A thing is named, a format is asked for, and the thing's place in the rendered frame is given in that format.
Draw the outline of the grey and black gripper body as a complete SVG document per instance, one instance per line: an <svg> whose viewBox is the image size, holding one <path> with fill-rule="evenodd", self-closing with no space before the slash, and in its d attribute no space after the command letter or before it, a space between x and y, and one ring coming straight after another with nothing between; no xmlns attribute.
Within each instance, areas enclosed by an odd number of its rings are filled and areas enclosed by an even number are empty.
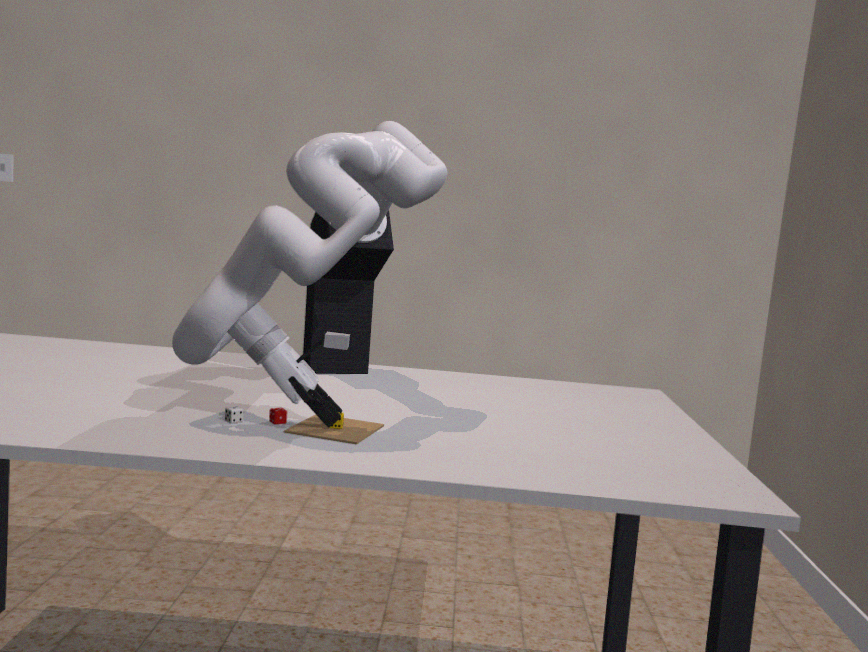
<svg viewBox="0 0 868 652"><path fill-rule="evenodd" d="M300 357L298 353L286 342L289 339L287 336L273 350L264 356L256 364L261 362L264 369L291 400L292 403L298 404L301 400L294 387L289 382L290 377L295 377L302 386L308 390L314 390L318 383L318 376L311 367L302 360L297 363L296 360ZM307 387L307 386L308 387ZM296 394L295 394L296 393ZM298 397L296 397L298 396ZM299 400L299 399L300 400Z"/></svg>

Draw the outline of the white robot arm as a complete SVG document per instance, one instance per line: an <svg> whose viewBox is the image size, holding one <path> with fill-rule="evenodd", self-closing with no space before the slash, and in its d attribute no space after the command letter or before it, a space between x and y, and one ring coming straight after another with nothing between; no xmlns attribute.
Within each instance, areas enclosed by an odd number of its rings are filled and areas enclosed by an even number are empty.
<svg viewBox="0 0 868 652"><path fill-rule="evenodd" d="M382 236L392 203L409 208L436 194L447 168L405 127L385 121L372 132L308 141L290 158L287 177L336 231L322 239L289 210L264 208L175 330L181 361L202 364L233 339L260 361L287 337L258 304L281 271L301 286L315 283L357 242Z"/></svg>

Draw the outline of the red die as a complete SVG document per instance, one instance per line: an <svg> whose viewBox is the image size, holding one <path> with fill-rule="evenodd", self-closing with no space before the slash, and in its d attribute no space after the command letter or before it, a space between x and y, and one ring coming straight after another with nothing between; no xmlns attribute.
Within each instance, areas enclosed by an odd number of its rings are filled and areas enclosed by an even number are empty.
<svg viewBox="0 0 868 652"><path fill-rule="evenodd" d="M270 409L269 421L276 424L286 424L287 422L287 411L283 408L272 408Z"/></svg>

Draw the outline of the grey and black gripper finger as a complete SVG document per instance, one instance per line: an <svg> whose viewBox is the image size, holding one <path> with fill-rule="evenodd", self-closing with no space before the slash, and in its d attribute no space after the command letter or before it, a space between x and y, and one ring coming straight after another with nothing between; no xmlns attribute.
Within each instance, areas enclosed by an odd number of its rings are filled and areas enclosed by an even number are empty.
<svg viewBox="0 0 868 652"><path fill-rule="evenodd" d="M328 396L328 394L327 394L327 393L326 393L326 392L325 392L325 391L324 391L324 390L323 390L323 389L318 385L318 383L317 383L317 386L316 386L315 389L316 389L316 390L319 392L319 394L320 394L320 395L325 399L325 401L328 400L328 401L331 403L331 405L332 405L332 406L333 406L333 407L334 407L334 408L335 408L339 413L342 413L342 409L341 409L341 408L340 408L340 407L339 407L339 406L334 402L334 400L333 400L330 396ZM310 393L311 391L312 391L312 390L310 389L310 390L307 391L307 392ZM327 397L327 396L328 396L328 397ZM327 397L327 398L326 398L326 397Z"/></svg>
<svg viewBox="0 0 868 652"><path fill-rule="evenodd" d="M288 380L294 387L297 394L304 401L304 403L306 403L310 407L310 409L320 418L320 420L327 427L331 427L336 421L341 418L341 415L338 413L338 411L328 402L328 400L325 401L323 397L316 391L316 389L312 390L309 395L302 386L302 384L300 384L295 377L292 376Z"/></svg>

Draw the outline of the brown mat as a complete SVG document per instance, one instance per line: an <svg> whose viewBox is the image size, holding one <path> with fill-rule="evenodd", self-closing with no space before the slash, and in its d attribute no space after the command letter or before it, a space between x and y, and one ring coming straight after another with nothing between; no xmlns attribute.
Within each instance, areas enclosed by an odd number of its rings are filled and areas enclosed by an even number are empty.
<svg viewBox="0 0 868 652"><path fill-rule="evenodd" d="M357 445L382 427L384 424L344 418L342 429L331 429L314 415L284 430L284 433Z"/></svg>

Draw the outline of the white die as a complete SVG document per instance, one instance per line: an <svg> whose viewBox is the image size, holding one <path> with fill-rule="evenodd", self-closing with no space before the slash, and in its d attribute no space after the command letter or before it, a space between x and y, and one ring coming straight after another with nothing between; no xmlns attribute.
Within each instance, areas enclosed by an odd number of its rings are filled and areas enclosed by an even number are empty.
<svg viewBox="0 0 868 652"><path fill-rule="evenodd" d="M225 408L225 421L229 423L239 423L243 422L243 409L240 407L226 407Z"/></svg>

